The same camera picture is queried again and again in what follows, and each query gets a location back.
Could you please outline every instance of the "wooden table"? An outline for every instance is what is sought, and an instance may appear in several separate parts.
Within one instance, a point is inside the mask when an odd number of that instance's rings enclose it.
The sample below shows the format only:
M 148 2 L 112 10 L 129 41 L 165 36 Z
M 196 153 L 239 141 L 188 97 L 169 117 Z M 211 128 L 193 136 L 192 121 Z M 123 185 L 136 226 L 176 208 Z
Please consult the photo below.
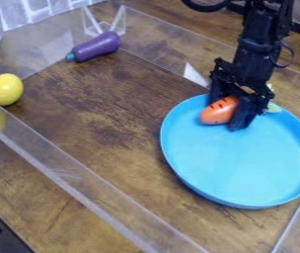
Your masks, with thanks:
M 237 14 L 200 14 L 179 1 L 127 2 L 236 45 Z M 292 68 L 300 71 L 300 36 L 288 41 L 298 51 Z M 287 86 L 280 77 L 278 103 L 300 117 L 300 85 Z M 144 207 L 211 252 L 270 252 L 300 199 L 263 211 L 216 205 L 181 185 L 160 152 L 165 114 L 204 88 L 121 50 L 81 64 L 61 61 L 25 86 L 9 112 Z M 1 141 L 0 217 L 37 252 L 141 251 Z

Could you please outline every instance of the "orange carrot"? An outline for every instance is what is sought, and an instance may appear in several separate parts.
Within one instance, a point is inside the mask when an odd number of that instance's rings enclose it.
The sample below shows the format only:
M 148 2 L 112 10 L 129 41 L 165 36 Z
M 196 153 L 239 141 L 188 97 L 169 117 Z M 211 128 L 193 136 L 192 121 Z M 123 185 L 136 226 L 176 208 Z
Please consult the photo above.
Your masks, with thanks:
M 207 125 L 225 124 L 235 113 L 239 99 L 229 96 L 212 103 L 200 114 L 200 121 Z

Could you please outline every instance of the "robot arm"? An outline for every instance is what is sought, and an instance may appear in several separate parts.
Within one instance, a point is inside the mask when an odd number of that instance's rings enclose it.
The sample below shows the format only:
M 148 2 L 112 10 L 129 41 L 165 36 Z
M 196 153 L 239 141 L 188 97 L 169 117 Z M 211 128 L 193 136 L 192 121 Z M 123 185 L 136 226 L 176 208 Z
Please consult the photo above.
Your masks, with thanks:
M 183 0 L 193 10 L 201 12 L 224 8 L 231 0 L 216 6 L 200 6 Z M 267 87 L 274 68 L 286 67 L 276 63 L 282 47 L 294 51 L 283 40 L 292 25 L 294 0 L 246 0 L 244 31 L 239 36 L 239 46 L 233 62 L 216 58 L 211 71 L 211 103 L 235 96 L 239 105 L 228 122 L 231 130 L 248 127 L 255 116 L 263 115 L 274 93 Z

